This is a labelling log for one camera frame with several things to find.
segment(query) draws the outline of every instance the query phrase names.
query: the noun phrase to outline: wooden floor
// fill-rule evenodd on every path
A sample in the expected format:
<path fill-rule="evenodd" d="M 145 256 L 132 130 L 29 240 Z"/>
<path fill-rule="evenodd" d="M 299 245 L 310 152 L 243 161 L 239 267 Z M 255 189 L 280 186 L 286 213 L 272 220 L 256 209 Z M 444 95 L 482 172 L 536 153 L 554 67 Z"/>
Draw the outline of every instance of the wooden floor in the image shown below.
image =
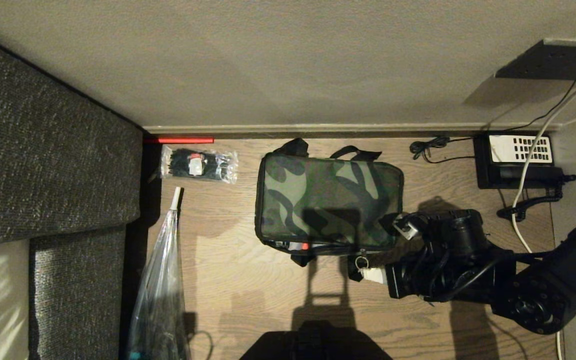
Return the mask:
<path fill-rule="evenodd" d="M 184 187 L 180 217 L 185 311 L 196 316 L 200 333 L 190 344 L 192 357 L 238 359 L 268 331 L 288 331 L 304 319 L 308 268 L 285 253 L 263 246 L 255 236 L 254 216 L 259 162 L 289 139 L 231 139 L 197 150 L 237 151 L 237 184 L 166 178 L 162 184 L 162 219 L 174 187 Z M 442 164 L 412 160 L 409 145 L 416 139 L 306 139 L 311 157 L 329 157 L 345 145 L 382 151 L 379 161 L 400 168 L 405 177 L 405 212 L 443 199 L 458 208 L 481 212 L 489 239 L 502 248 L 523 251 L 509 221 L 498 218 L 503 207 L 497 190 L 477 187 L 473 159 Z M 432 159 L 473 154 L 471 141 L 450 143 L 432 151 Z M 502 191 L 512 202 L 514 191 Z M 537 196 L 539 192 L 530 193 Z M 149 232 L 149 249 L 161 221 Z M 553 248 L 551 209 L 540 204 L 519 224 L 533 251 Z M 322 257 L 311 289 L 316 294 L 341 294 L 345 277 L 336 257 Z M 553 335 L 537 335 L 514 321 L 491 313 L 489 306 L 453 301 L 434 306 L 415 296 L 396 300 L 386 285 L 349 281 L 349 307 L 323 303 L 314 312 L 334 324 L 356 325 L 393 359 L 555 359 Z"/>

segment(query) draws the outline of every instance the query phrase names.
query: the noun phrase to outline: red rod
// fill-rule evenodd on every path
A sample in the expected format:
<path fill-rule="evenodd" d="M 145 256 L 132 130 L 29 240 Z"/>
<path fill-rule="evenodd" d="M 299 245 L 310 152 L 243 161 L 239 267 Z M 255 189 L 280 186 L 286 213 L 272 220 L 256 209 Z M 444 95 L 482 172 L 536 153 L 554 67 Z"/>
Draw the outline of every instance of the red rod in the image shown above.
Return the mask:
<path fill-rule="evenodd" d="M 146 137 L 144 144 L 212 144 L 214 137 Z"/>

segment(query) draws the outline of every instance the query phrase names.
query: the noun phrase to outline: black cable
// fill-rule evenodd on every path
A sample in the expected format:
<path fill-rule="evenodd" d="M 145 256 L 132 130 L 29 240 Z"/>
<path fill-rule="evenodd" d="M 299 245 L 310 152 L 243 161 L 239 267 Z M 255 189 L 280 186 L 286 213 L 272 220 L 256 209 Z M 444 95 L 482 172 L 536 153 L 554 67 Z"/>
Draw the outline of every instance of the black cable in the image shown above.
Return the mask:
<path fill-rule="evenodd" d="M 543 258 L 544 256 L 551 255 L 553 251 L 540 251 L 540 252 L 519 252 L 515 253 L 515 258 L 528 257 L 528 258 Z"/>
<path fill-rule="evenodd" d="M 419 157 L 423 157 L 423 159 L 430 163 L 430 164 L 439 164 L 444 162 L 449 162 L 451 160 L 457 159 L 474 159 L 474 156 L 458 156 L 458 157 L 451 157 L 449 159 L 443 159 L 441 161 L 430 161 L 428 158 L 430 157 L 430 148 L 445 148 L 446 145 L 450 142 L 459 142 L 459 141 L 469 141 L 473 139 L 473 137 L 464 137 L 462 139 L 454 139 L 451 140 L 448 136 L 437 136 L 430 141 L 414 141 L 410 144 L 410 153 L 413 153 L 413 160 L 419 159 Z"/>
<path fill-rule="evenodd" d="M 417 258 L 416 262 L 414 263 L 414 266 L 413 266 L 413 268 L 412 268 L 412 271 L 407 272 L 407 273 L 404 275 L 403 280 L 404 280 L 405 283 L 409 282 L 409 281 L 410 281 L 410 278 L 412 278 L 413 276 L 415 276 L 415 274 L 416 274 L 417 271 L 419 270 L 419 267 L 421 266 L 421 263 L 423 262 L 423 260 L 426 259 L 426 255 L 427 255 L 427 254 L 428 254 L 428 245 L 425 244 L 425 245 L 423 246 L 423 251 L 422 251 L 421 255 L 419 255 L 419 258 Z M 412 282 L 412 290 L 413 290 L 413 292 L 414 292 L 415 294 L 418 293 L 418 290 L 417 290 L 417 287 L 415 286 L 415 282 L 414 282 L 414 281 Z"/>
<path fill-rule="evenodd" d="M 450 251 L 446 250 L 441 256 L 441 260 L 435 265 L 434 269 L 432 270 L 432 276 L 430 278 L 430 282 L 428 283 L 428 296 L 433 296 L 433 288 L 435 285 L 435 281 L 437 281 L 438 276 L 442 273 L 446 264 L 448 264 L 448 258 L 450 258 Z"/>
<path fill-rule="evenodd" d="M 546 112 L 542 116 L 535 117 L 534 119 L 532 119 L 532 121 L 530 121 L 529 123 L 526 123 L 526 125 L 510 127 L 509 129 L 501 130 L 501 132 L 511 132 L 512 130 L 523 129 L 523 128 L 526 128 L 530 125 L 533 125 L 535 123 L 535 121 L 549 116 L 551 114 L 551 112 L 553 112 L 553 110 L 557 109 L 557 107 L 559 105 L 561 105 L 564 102 L 564 100 L 566 100 L 566 98 L 570 94 L 570 91 L 572 91 L 572 89 L 575 87 L 575 84 L 576 84 L 576 76 L 574 77 L 574 81 L 572 82 L 572 84 L 570 85 L 570 87 L 568 88 L 566 93 L 562 96 L 561 100 L 559 100 L 557 104 L 555 104 L 553 107 L 551 107 L 550 110 L 548 110 L 548 112 Z"/>
<path fill-rule="evenodd" d="M 494 259 L 494 260 L 490 261 L 488 264 L 486 264 L 486 266 L 482 267 L 480 269 L 480 271 L 478 271 L 475 275 L 473 275 L 471 278 L 469 278 L 466 282 L 462 283 L 461 285 L 455 287 L 454 289 L 452 289 L 452 290 L 450 290 L 444 294 L 441 294 L 441 295 L 436 296 L 434 298 L 426 298 L 424 300 L 430 301 L 430 302 L 437 301 L 439 303 L 444 303 L 446 301 L 450 301 L 453 297 L 455 297 L 455 295 L 459 294 L 462 290 L 466 289 L 467 287 L 470 287 L 471 284 L 473 284 L 475 281 L 477 281 L 477 279 L 480 278 L 483 274 L 486 274 L 486 272 L 489 271 L 492 267 L 499 264 L 500 262 L 504 262 L 505 260 L 510 260 L 513 258 L 514 258 L 514 256 L 497 257 L 496 259 Z"/>
<path fill-rule="evenodd" d="M 546 189 L 546 196 L 540 197 L 533 197 L 529 198 L 528 200 L 523 200 L 515 207 L 504 207 L 501 210 L 496 212 L 497 216 L 503 219 L 511 220 L 512 215 L 515 214 L 516 221 L 524 221 L 526 219 L 526 210 L 530 207 L 534 207 L 537 204 L 541 203 L 556 203 L 559 200 L 562 200 L 564 197 L 564 193 L 562 191 L 562 184 L 558 184 L 557 187 L 553 189 L 553 193 L 551 193 L 551 189 Z"/>

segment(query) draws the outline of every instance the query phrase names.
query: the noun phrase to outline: white tube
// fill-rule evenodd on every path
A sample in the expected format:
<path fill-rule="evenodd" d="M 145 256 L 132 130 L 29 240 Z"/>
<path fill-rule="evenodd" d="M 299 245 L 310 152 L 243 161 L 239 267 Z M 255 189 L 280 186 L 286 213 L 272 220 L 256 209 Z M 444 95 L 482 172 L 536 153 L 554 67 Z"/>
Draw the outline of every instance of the white tube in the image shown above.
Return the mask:
<path fill-rule="evenodd" d="M 174 188 L 174 196 L 172 196 L 172 203 L 170 204 L 170 210 L 177 210 L 179 207 L 179 195 L 181 194 L 181 187 Z"/>

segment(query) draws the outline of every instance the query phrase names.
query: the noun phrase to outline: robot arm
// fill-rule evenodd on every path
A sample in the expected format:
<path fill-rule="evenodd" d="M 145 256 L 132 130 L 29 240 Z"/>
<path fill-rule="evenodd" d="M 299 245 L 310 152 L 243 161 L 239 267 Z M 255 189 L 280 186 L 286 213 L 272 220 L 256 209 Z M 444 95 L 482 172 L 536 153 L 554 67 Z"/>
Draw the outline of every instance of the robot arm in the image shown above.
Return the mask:
<path fill-rule="evenodd" d="M 395 227 L 420 233 L 424 246 L 386 265 L 390 296 L 484 303 L 535 333 L 561 330 L 576 315 L 576 228 L 553 251 L 514 253 L 490 243 L 482 224 L 472 209 L 400 219 Z M 517 273 L 517 262 L 529 266 Z"/>

